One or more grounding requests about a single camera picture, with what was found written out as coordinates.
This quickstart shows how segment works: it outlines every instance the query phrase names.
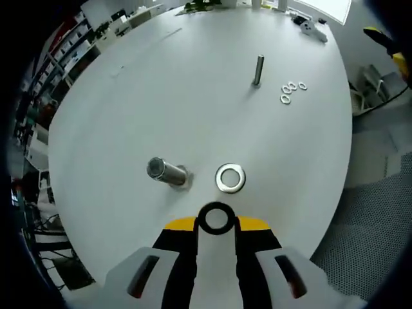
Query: round table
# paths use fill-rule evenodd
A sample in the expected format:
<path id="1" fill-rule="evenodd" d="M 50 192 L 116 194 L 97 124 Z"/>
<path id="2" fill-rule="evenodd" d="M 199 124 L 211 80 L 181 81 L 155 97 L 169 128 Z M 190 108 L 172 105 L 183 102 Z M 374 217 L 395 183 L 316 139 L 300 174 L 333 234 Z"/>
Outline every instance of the round table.
<path id="1" fill-rule="evenodd" d="M 351 146 L 351 104 L 339 49 L 270 10 L 151 19 L 79 77 L 50 126 L 51 186 L 62 224 L 99 283 L 170 221 L 211 201 L 266 221 L 284 247 L 310 257 L 336 210 Z M 261 87 L 251 86 L 258 55 Z M 290 105 L 288 82 L 304 82 Z M 188 191 L 146 173 L 155 156 L 194 175 Z M 218 190 L 219 166 L 246 173 Z"/>

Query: small washer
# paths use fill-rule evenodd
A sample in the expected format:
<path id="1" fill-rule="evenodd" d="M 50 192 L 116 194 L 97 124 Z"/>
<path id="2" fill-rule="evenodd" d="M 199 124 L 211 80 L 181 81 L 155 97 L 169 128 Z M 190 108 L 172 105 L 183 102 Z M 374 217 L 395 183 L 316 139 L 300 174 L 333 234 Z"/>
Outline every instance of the small washer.
<path id="1" fill-rule="evenodd" d="M 234 185 L 233 187 L 229 187 L 223 183 L 221 180 L 221 176 L 225 171 L 229 169 L 235 171 L 239 176 L 239 182 Z M 236 193 L 242 189 L 246 182 L 246 174 L 242 167 L 238 164 L 226 163 L 219 167 L 218 171 L 216 172 L 215 176 L 216 185 L 218 186 L 219 190 L 224 193 Z"/>
<path id="2" fill-rule="evenodd" d="M 281 102 L 289 105 L 291 103 L 290 97 L 288 95 L 281 95 Z"/>
<path id="3" fill-rule="evenodd" d="M 308 87 L 306 87 L 306 84 L 305 84 L 304 82 L 299 82 L 297 85 L 298 85 L 299 88 L 301 88 L 302 90 L 307 90 L 307 89 L 308 89 Z"/>
<path id="4" fill-rule="evenodd" d="M 289 94 L 292 93 L 292 90 L 291 90 L 288 86 L 282 86 L 282 92 L 283 92 L 285 95 L 289 95 Z"/>
<path id="5" fill-rule="evenodd" d="M 288 82 L 288 87 L 293 91 L 297 90 L 297 86 L 294 82 Z"/>

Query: metal cylinder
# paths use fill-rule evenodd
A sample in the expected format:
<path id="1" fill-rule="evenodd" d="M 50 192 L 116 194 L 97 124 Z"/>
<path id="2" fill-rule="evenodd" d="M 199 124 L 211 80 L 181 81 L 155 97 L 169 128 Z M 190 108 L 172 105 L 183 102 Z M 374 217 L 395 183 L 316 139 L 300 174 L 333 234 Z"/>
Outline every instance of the metal cylinder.
<path id="1" fill-rule="evenodd" d="M 187 173 L 184 169 L 157 157 L 151 159 L 147 164 L 147 174 L 154 180 L 170 185 L 183 185 L 187 179 Z"/>
<path id="2" fill-rule="evenodd" d="M 253 80 L 253 85 L 255 85 L 255 86 L 260 84 L 260 76 L 262 75 L 263 61 L 264 60 L 265 60 L 265 56 L 263 56 L 263 55 L 259 55 L 257 57 L 255 78 Z"/>

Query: small white object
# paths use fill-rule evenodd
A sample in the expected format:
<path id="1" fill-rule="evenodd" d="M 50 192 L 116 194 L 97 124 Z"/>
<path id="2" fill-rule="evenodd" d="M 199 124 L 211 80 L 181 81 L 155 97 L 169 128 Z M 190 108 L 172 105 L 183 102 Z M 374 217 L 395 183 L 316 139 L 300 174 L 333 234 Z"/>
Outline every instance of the small white object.
<path id="1" fill-rule="evenodd" d="M 46 68 L 47 74 L 50 74 L 53 71 L 53 69 L 54 69 L 53 63 L 49 63 L 49 65 Z"/>
<path id="2" fill-rule="evenodd" d="M 48 169 L 48 145 L 38 139 L 37 130 L 28 143 L 26 159 L 38 170 Z"/>
<path id="3" fill-rule="evenodd" d="M 85 35 L 89 31 L 89 28 L 86 24 L 83 24 L 79 27 L 80 36 Z"/>
<path id="4" fill-rule="evenodd" d="M 46 73 L 43 73 L 41 76 L 40 76 L 40 78 L 39 78 L 39 82 L 41 82 L 42 84 L 44 84 L 44 82 L 46 81 L 46 79 L 47 79 L 47 74 Z"/>
<path id="5" fill-rule="evenodd" d="M 73 35 L 71 35 L 69 38 L 70 44 L 75 44 L 78 40 L 79 40 L 79 33 L 77 32 L 73 33 Z"/>
<path id="6" fill-rule="evenodd" d="M 66 53 L 71 47 L 70 42 L 65 42 L 62 46 L 62 52 Z"/>
<path id="7" fill-rule="evenodd" d="M 39 187 L 40 187 L 40 190 L 41 190 L 41 189 L 44 189 L 44 188 L 47 188 L 47 179 L 41 180 Z"/>
<path id="8" fill-rule="evenodd" d="M 57 61 L 59 61 L 60 59 L 62 59 L 62 57 L 63 57 L 63 52 L 62 52 L 62 50 L 58 50 L 54 57 L 55 57 L 55 59 L 56 59 Z"/>
<path id="9" fill-rule="evenodd" d="M 39 93 L 39 92 L 40 92 L 40 89 L 41 89 L 41 83 L 38 82 L 38 83 L 36 84 L 36 86 L 34 87 L 34 92 L 35 92 L 35 93 Z"/>
<path id="10" fill-rule="evenodd" d="M 292 100 L 290 100 L 290 97 L 288 95 L 281 95 L 281 102 L 283 104 L 289 105 Z"/>
<path id="11" fill-rule="evenodd" d="M 283 92 L 285 95 L 289 95 L 289 94 L 292 93 L 292 90 L 291 90 L 288 86 L 282 86 L 282 92 Z"/>
<path id="12" fill-rule="evenodd" d="M 301 24 L 301 30 L 304 34 L 309 35 L 311 37 L 316 37 L 323 43 L 328 42 L 328 38 L 326 34 L 320 32 L 316 27 L 313 21 L 305 21 Z"/>
<path id="13" fill-rule="evenodd" d="M 288 87 L 292 90 L 292 91 L 296 91 L 297 90 L 297 86 L 294 82 L 288 82 Z"/>
<path id="14" fill-rule="evenodd" d="M 75 15 L 75 20 L 77 23 L 81 23 L 84 20 L 84 14 L 82 11 Z"/>
<path id="15" fill-rule="evenodd" d="M 67 63 L 67 65 L 64 67 L 64 71 L 65 71 L 66 73 L 69 73 L 70 70 L 75 66 L 76 61 L 77 61 L 76 58 L 71 58 L 71 59 L 69 60 L 69 62 Z"/>
<path id="16" fill-rule="evenodd" d="M 302 90 L 307 90 L 308 87 L 306 86 L 306 84 L 304 82 L 299 82 L 297 84 L 299 86 L 299 88 L 301 88 Z"/>
<path id="17" fill-rule="evenodd" d="M 61 80 L 61 76 L 60 75 L 56 75 L 56 76 L 54 76 L 54 78 L 51 80 L 51 84 L 53 85 L 53 86 L 57 86 L 57 84 L 60 82 L 60 80 Z"/>

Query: cable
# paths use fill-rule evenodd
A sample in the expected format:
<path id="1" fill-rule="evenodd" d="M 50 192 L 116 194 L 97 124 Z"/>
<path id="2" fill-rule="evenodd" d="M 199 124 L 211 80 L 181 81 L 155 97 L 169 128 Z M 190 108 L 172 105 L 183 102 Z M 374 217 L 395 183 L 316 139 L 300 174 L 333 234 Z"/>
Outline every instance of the cable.
<path id="1" fill-rule="evenodd" d="M 50 251 L 50 252 L 53 252 L 54 254 L 57 254 L 58 256 L 61 256 L 62 258 L 72 259 L 72 260 L 76 261 L 76 259 L 74 257 L 65 256 L 64 254 L 58 253 L 56 251 Z"/>
<path id="2" fill-rule="evenodd" d="M 54 263 L 54 261 L 55 261 L 55 259 L 49 259 L 48 257 L 41 257 L 41 259 L 46 259 L 46 260 L 48 260 L 48 261 L 52 261 L 53 263 Z M 63 263 L 67 263 L 68 261 L 70 261 L 72 258 L 71 257 L 68 257 L 68 259 L 66 260 L 66 261 L 63 261 L 62 262 L 62 264 Z"/>
<path id="3" fill-rule="evenodd" d="M 56 216 L 58 216 L 59 214 L 54 214 L 53 216 L 50 216 L 44 223 L 40 223 L 39 225 L 36 225 L 35 227 L 34 227 L 34 229 L 37 229 L 38 227 L 43 227 L 45 224 L 47 224 L 49 221 L 50 221 L 50 219 L 52 219 L 52 218 L 54 218 L 54 217 L 56 217 Z"/>
<path id="4" fill-rule="evenodd" d="M 49 235 L 49 236 L 67 236 L 65 232 L 49 232 L 49 230 L 34 230 L 36 235 Z"/>
<path id="5" fill-rule="evenodd" d="M 355 118 L 361 117 L 361 116 L 363 116 L 363 115 L 366 115 L 366 114 L 370 113 L 371 111 L 375 111 L 376 109 L 385 106 L 386 104 L 392 102 L 393 100 L 395 100 L 396 98 L 398 98 L 399 96 L 401 96 L 408 88 L 409 88 L 409 87 L 406 86 L 405 89 L 403 89 L 400 93 L 398 93 L 398 94 L 395 95 L 394 97 L 391 97 L 391 98 L 390 98 L 389 100 L 387 100 L 386 102 L 383 102 L 383 103 L 381 103 L 381 104 L 379 104 L 379 105 L 376 105 L 374 108 L 368 109 L 367 111 L 365 111 L 364 113 L 356 116 Z"/>

